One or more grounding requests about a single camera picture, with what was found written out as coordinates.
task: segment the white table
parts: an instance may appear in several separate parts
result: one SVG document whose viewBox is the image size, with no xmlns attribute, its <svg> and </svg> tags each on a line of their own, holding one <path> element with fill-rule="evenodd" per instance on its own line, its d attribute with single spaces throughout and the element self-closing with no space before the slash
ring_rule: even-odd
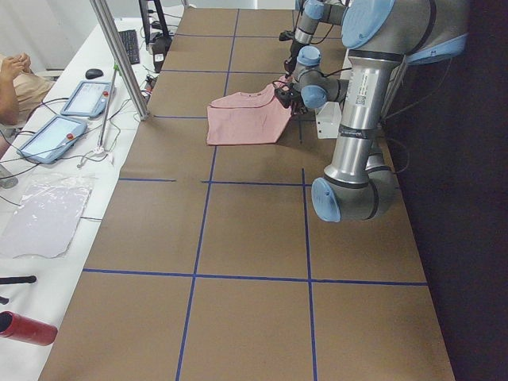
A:
<svg viewBox="0 0 508 381">
<path fill-rule="evenodd" d="M 116 20 L 118 30 L 135 29 L 140 31 L 140 19 Z M 133 65 L 137 82 L 142 84 L 147 74 L 153 70 L 152 56 L 148 54 L 142 38 L 139 38 L 141 64 Z M 81 49 L 69 63 L 55 86 L 48 93 L 45 101 L 55 98 L 69 97 L 79 81 L 84 80 L 87 69 L 96 67 L 104 71 L 104 76 L 97 80 L 110 80 L 113 75 L 114 60 L 110 53 L 106 39 L 99 26 L 85 41 Z M 115 93 L 110 105 L 110 115 L 120 109 L 121 104 L 129 98 L 121 76 L 117 76 Z M 58 113 L 64 102 L 53 103 L 51 107 Z M 53 116 L 45 107 L 37 109 L 24 130 L 37 131 Z M 106 158 L 100 163 L 87 161 L 83 167 L 76 166 L 80 158 L 57 161 L 52 165 L 40 165 L 35 169 L 19 175 L 19 184 L 14 188 L 0 189 L 0 195 L 12 202 L 19 202 L 27 186 L 40 176 L 63 174 L 69 176 L 83 176 L 94 179 L 93 190 L 83 212 L 84 217 L 102 218 L 116 185 L 119 171 L 129 152 L 130 145 L 136 135 L 139 118 L 132 102 L 125 105 L 122 111 L 113 119 L 120 128 L 117 143 L 112 151 L 113 160 Z M 102 119 L 88 121 L 88 129 L 100 126 Z M 76 142 L 64 156 L 85 155 L 97 146 L 99 130 L 87 134 Z M 110 123 L 106 126 L 105 147 L 111 145 L 117 129 Z M 14 146 L 21 146 L 29 135 L 20 135 Z M 33 164 L 19 159 L 13 148 L 2 159 L 4 166 L 13 174 L 30 168 Z M 0 233 L 5 229 L 9 219 L 13 216 L 16 206 L 0 199 Z M 91 245 L 100 226 L 100 221 L 81 219 L 67 252 L 54 259 L 45 258 L 0 258 L 0 277 L 35 275 L 37 281 L 33 284 L 14 284 L 0 286 L 0 295 L 10 298 L 10 302 L 1 306 L 1 310 L 10 310 L 49 324 L 60 326 L 65 311 L 83 265 L 88 257 Z M 41 347 L 32 344 L 0 339 L 0 379 L 9 381 L 32 381 L 39 377 L 49 356 L 51 345 Z"/>
</svg>

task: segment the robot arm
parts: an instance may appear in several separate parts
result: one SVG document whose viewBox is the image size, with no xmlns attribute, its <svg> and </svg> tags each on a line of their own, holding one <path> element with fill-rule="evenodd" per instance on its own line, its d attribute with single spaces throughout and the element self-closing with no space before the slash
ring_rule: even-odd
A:
<svg viewBox="0 0 508 381">
<path fill-rule="evenodd" d="M 341 6 L 318 0 L 308 0 L 304 6 L 285 66 L 287 74 L 293 73 L 292 87 L 305 106 L 315 109 L 343 94 L 321 73 L 319 51 L 307 46 L 318 22 L 326 18 L 327 7 Z M 388 210 L 394 176 L 384 163 L 376 135 L 391 72 L 405 58 L 409 64 L 426 64 L 460 54 L 468 10 L 468 0 L 354 0 L 343 12 L 342 41 L 349 48 L 352 75 L 332 163 L 312 186 L 314 209 L 321 219 L 362 220 Z"/>
</svg>

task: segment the red can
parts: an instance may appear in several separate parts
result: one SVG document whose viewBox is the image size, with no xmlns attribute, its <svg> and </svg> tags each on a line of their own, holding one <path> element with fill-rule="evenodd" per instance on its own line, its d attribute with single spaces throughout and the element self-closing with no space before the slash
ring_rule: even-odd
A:
<svg viewBox="0 0 508 381">
<path fill-rule="evenodd" d="M 0 313 L 0 337 L 37 345 L 50 345 L 58 329 L 54 325 L 4 311 Z"/>
</svg>

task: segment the pink cloth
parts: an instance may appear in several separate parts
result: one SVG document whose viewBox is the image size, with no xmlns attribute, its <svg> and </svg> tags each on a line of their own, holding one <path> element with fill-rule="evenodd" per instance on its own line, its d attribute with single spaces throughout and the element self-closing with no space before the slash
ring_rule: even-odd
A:
<svg viewBox="0 0 508 381">
<path fill-rule="evenodd" d="M 291 117 L 291 108 L 280 104 L 271 83 L 260 93 L 216 99 L 207 111 L 210 145 L 275 143 Z"/>
</svg>

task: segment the black mouse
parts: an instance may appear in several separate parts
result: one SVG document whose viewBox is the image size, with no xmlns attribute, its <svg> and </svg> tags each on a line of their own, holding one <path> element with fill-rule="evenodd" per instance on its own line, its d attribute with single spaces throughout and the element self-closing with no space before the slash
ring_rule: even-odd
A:
<svg viewBox="0 0 508 381">
<path fill-rule="evenodd" d="M 87 72 L 85 73 L 85 77 L 87 79 L 94 79 L 97 77 L 102 77 L 103 75 L 104 73 L 102 72 L 101 69 L 88 69 Z"/>
</svg>

